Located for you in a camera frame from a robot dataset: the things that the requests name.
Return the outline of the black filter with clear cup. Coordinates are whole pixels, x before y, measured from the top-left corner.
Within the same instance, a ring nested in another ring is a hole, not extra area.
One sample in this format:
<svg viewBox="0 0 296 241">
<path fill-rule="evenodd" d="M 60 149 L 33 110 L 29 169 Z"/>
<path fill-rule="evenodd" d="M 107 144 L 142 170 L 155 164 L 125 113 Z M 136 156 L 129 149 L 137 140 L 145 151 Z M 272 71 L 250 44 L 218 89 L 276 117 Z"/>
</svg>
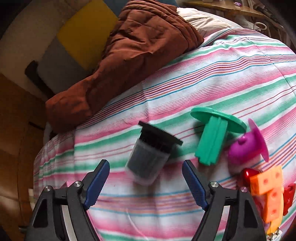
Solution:
<svg viewBox="0 0 296 241">
<path fill-rule="evenodd" d="M 168 161 L 173 149 L 183 141 L 153 125 L 139 121 L 140 136 L 126 163 L 125 170 L 133 181 L 151 185 Z"/>
</svg>

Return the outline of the orange holed block toy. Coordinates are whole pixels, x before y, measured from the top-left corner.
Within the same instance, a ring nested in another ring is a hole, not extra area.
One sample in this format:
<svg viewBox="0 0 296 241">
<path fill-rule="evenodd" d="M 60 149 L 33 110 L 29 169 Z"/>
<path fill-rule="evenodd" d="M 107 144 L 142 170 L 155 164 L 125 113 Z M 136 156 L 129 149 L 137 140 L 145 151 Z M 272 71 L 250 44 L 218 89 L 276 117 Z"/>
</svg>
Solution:
<svg viewBox="0 0 296 241">
<path fill-rule="evenodd" d="M 275 233 L 283 217 L 283 176 L 281 165 L 250 177 L 252 196 L 264 196 L 265 205 L 261 213 L 264 223 L 269 224 L 266 234 Z"/>
</svg>

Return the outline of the brown quilted blanket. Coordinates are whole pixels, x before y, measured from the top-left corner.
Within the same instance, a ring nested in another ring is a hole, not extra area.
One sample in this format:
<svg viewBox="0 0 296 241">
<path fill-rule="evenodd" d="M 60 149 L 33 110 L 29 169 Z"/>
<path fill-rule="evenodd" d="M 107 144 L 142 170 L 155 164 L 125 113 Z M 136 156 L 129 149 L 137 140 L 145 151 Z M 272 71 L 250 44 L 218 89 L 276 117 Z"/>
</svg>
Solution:
<svg viewBox="0 0 296 241">
<path fill-rule="evenodd" d="M 107 39 L 97 70 L 46 102 L 57 133 L 83 124 L 111 99 L 203 43 L 202 35 L 159 1 L 129 1 Z"/>
</svg>

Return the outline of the magenta plastic disc toy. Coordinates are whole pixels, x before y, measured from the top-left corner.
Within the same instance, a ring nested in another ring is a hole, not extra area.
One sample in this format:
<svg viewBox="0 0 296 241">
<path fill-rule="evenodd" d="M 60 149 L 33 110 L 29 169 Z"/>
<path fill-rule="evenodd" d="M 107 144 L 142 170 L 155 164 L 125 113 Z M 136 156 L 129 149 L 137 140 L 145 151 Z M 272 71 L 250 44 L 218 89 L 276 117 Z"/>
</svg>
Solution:
<svg viewBox="0 0 296 241">
<path fill-rule="evenodd" d="M 248 119 L 250 131 L 238 138 L 228 150 L 228 160 L 231 164 L 241 165 L 261 155 L 264 161 L 269 161 L 269 152 L 265 139 L 252 120 Z"/>
</svg>

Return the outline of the green plastic disc toy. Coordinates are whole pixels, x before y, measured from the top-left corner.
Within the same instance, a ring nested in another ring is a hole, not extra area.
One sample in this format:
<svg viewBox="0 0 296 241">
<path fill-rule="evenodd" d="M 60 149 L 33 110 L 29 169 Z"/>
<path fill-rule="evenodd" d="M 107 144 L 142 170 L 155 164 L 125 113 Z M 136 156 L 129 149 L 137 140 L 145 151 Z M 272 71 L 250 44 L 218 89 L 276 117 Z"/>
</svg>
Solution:
<svg viewBox="0 0 296 241">
<path fill-rule="evenodd" d="M 191 116 L 204 124 L 195 157 L 205 166 L 215 165 L 228 132 L 245 133 L 246 124 L 239 118 L 212 108 L 193 108 Z"/>
</svg>

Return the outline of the white green power plug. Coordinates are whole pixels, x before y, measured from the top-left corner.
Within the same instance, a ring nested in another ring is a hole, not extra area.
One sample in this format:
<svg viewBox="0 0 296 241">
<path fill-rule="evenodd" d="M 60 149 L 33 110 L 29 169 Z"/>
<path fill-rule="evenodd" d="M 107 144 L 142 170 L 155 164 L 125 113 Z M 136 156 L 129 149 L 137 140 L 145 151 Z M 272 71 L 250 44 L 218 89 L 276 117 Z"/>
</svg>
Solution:
<svg viewBox="0 0 296 241">
<path fill-rule="evenodd" d="M 270 233 L 266 236 L 267 241 L 280 241 L 282 236 L 282 231 L 278 227 L 277 230 L 273 233 Z"/>
</svg>

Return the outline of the beige pillow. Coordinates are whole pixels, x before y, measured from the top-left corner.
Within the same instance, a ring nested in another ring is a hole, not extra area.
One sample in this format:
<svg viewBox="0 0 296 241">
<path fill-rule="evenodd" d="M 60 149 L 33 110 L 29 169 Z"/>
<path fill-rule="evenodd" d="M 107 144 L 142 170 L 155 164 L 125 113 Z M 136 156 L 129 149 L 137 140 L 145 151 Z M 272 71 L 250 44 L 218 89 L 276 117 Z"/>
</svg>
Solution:
<svg viewBox="0 0 296 241">
<path fill-rule="evenodd" d="M 190 23 L 204 38 L 219 30 L 242 28 L 231 20 L 194 8 L 177 8 L 177 14 Z"/>
</svg>

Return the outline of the striped bed cover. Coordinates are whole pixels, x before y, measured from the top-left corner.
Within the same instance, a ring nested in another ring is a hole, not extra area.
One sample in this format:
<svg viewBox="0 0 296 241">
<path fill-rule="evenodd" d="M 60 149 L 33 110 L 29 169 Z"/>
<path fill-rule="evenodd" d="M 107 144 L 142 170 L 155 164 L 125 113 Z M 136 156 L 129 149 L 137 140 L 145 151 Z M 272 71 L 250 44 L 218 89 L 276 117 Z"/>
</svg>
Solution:
<svg viewBox="0 0 296 241">
<path fill-rule="evenodd" d="M 203 210 L 184 180 L 182 163 L 198 162 L 194 154 L 203 126 L 190 114 L 198 106 L 254 120 L 270 159 L 248 166 L 265 171 L 281 165 L 284 185 L 295 182 L 295 53 L 256 31 L 229 28 L 113 99 L 87 123 L 46 143 L 34 162 L 34 196 L 45 186 L 83 179 L 106 159 L 109 177 L 88 212 L 104 240 L 190 240 Z M 147 187 L 125 172 L 139 121 L 183 141 Z"/>
</svg>

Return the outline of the red plastic clip piece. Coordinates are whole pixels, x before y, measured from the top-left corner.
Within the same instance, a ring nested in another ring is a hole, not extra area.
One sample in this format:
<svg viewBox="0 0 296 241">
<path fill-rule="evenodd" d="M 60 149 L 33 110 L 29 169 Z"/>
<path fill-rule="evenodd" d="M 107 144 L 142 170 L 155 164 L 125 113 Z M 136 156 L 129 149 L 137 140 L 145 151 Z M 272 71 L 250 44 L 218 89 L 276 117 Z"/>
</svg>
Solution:
<svg viewBox="0 0 296 241">
<path fill-rule="evenodd" d="M 283 193 L 283 216 L 288 214 L 288 209 L 292 206 L 295 195 L 295 183 L 287 185 Z"/>
</svg>

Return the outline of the wooden desk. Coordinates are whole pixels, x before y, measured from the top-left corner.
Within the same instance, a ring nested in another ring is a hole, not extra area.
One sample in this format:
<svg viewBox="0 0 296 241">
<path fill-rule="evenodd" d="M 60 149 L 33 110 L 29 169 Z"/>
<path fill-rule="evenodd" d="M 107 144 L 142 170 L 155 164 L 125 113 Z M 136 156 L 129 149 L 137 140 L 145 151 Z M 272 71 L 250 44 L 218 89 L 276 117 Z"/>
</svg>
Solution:
<svg viewBox="0 0 296 241">
<path fill-rule="evenodd" d="M 222 11 L 233 16 L 243 15 L 262 19 L 266 18 L 266 15 L 262 14 L 261 12 L 251 9 L 247 6 L 237 6 L 233 1 L 213 1 L 211 3 L 205 3 L 203 1 L 184 1 L 183 5 L 188 8 L 214 9 L 216 11 Z"/>
</svg>

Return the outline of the red shiny round toy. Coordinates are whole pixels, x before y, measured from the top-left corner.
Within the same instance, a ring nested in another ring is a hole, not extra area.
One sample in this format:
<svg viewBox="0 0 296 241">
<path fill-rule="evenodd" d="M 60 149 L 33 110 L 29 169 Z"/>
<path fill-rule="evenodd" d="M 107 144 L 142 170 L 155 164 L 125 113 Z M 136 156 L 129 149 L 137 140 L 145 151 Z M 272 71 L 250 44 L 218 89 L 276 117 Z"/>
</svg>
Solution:
<svg viewBox="0 0 296 241">
<path fill-rule="evenodd" d="M 238 176 L 237 185 L 239 187 L 249 188 L 250 187 L 250 178 L 253 176 L 256 176 L 260 173 L 261 173 L 261 171 L 257 170 L 257 169 L 244 168 Z"/>
</svg>

